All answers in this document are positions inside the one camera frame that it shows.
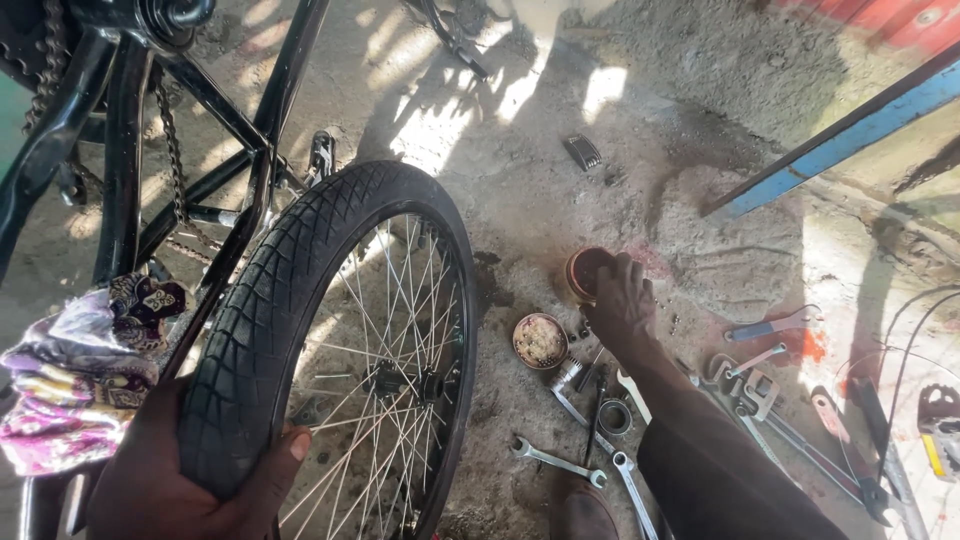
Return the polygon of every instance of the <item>black bicycle frame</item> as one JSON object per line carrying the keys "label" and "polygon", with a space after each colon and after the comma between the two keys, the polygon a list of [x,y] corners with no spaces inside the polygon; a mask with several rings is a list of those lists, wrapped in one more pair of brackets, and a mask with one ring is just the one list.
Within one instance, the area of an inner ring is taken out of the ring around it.
{"label": "black bicycle frame", "polygon": [[[212,4],[198,3],[211,9]],[[195,291],[196,307],[181,315],[168,335],[170,348],[161,359],[162,377],[175,376],[204,321],[226,290],[244,251],[254,235],[265,227],[275,185],[282,179],[295,191],[306,189],[288,170],[286,160],[277,154],[276,148],[328,5],[329,0],[300,0],[253,120],[233,104],[189,54],[145,44],[150,41],[143,39],[136,29],[118,31],[116,24],[84,27],[59,91],[0,183],[0,279],[6,275],[27,216],[53,181],[60,163],[73,151],[88,117],[102,102],[104,92],[108,104],[106,121],[102,125],[97,122],[94,130],[102,133],[105,144],[104,216],[93,272],[94,285],[143,267],[163,240],[173,233],[177,226],[173,203],[140,230],[143,100],[153,63],[159,63],[244,147],[190,185],[186,190],[188,206],[198,205],[248,167],[252,170],[243,208],[235,216],[222,249]],[[89,6],[90,2],[86,2],[85,7]],[[57,537],[67,484],[78,474],[87,474],[85,489],[80,491],[88,493],[99,476],[99,467],[93,465],[67,475],[31,478],[25,482],[21,539],[54,540]],[[74,509],[67,519],[70,534],[85,526],[84,499],[80,497],[70,504]]]}

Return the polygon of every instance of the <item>bicycle wheel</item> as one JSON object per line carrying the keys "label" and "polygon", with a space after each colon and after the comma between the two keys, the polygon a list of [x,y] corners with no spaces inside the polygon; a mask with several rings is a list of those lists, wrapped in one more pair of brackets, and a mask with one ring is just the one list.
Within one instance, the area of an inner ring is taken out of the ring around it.
{"label": "bicycle wheel", "polygon": [[473,272],[453,201],[417,168],[362,163],[311,188],[217,315],[183,402],[182,472],[230,499],[293,415],[315,435],[283,538],[429,538],[468,418]]}

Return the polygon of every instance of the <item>patterned cloth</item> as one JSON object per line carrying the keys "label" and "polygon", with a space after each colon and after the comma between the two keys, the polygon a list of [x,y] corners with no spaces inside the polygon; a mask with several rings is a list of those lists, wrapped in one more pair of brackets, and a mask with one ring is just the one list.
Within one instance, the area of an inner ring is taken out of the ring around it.
{"label": "patterned cloth", "polygon": [[163,319],[192,303],[176,282],[128,274],[33,323],[0,356],[20,394],[0,422],[16,473],[60,473],[112,455],[159,378]]}

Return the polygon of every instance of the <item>dirty floor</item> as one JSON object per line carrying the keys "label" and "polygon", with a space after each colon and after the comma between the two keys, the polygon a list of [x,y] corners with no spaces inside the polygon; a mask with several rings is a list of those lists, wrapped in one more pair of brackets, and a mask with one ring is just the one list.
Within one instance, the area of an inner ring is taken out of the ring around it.
{"label": "dirty floor", "polygon": [[[466,4],[465,10],[472,6]],[[248,113],[295,6],[293,0],[221,2],[198,38],[193,54]],[[585,436],[550,396],[544,375],[517,360],[509,335],[534,311],[577,328],[579,313],[557,300],[551,283],[565,258],[585,245],[624,250],[647,265],[664,304],[660,336],[673,356],[698,366],[720,352],[745,361],[785,342],[789,353],[767,365],[785,398],[781,415],[842,460],[809,402],[810,390],[824,386],[840,403],[857,444],[876,462],[862,414],[845,401],[841,381],[851,364],[878,374],[889,411],[910,333],[945,293],[916,297],[954,283],[951,262],[901,216],[820,180],[750,219],[723,229],[708,226],[696,217],[696,205],[774,160],[781,148],[701,107],[659,97],[650,89],[657,82],[644,81],[629,63],[600,61],[575,40],[532,32],[508,12],[477,8],[463,17],[483,27],[478,42],[493,74],[487,85],[477,84],[406,5],[334,2],[284,137],[285,153],[299,170],[310,137],[326,127],[340,137],[341,165],[412,163],[436,176],[467,224],[478,270],[480,349],[467,441],[442,533],[464,540],[547,537],[552,471],[517,460],[509,445],[521,434],[542,450],[577,460]],[[562,24],[560,18],[550,22]],[[196,179],[239,146],[176,90],[184,166]],[[145,117],[149,217],[169,200],[170,180],[156,108],[149,106]],[[604,158],[586,173],[561,145],[577,133]],[[84,158],[99,166],[96,149],[84,149]],[[242,188],[229,186],[218,197],[236,205]],[[0,289],[0,345],[10,346],[30,321],[85,290],[98,233],[98,201],[80,210],[64,208],[54,193],[41,201]],[[160,254],[179,279],[199,278],[199,265],[166,248]],[[788,331],[737,347],[723,340],[732,321],[788,314],[804,304],[824,311],[820,331]],[[949,302],[927,320],[907,360],[893,430],[936,540],[958,536],[960,493],[935,479],[926,464],[916,400],[933,382],[957,387],[948,370],[960,368],[950,354],[958,338],[960,303]],[[589,338],[571,350],[589,360],[597,348]],[[616,442],[628,453],[642,434],[638,415],[635,426]],[[872,522],[862,506],[761,430],[793,478],[851,540],[905,537],[896,520],[890,529]],[[612,465],[603,466],[621,537],[636,538],[626,490]],[[18,486],[9,472],[0,479],[4,537],[13,536]]]}

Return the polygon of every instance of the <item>black tire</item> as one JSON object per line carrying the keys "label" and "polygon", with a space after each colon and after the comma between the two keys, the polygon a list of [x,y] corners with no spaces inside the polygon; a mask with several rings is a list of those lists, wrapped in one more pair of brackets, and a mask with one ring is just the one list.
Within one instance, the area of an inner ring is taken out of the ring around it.
{"label": "black tire", "polygon": [[467,231],[453,201],[429,175],[397,161],[353,165],[311,188],[255,248],[217,315],[183,401],[178,441],[185,476],[222,501],[236,494],[278,437],[300,347],[340,261],[365,232],[401,213],[429,218],[450,239],[464,290],[462,386],[440,472],[419,519],[428,527],[418,526],[433,532],[469,413],[476,285]]}

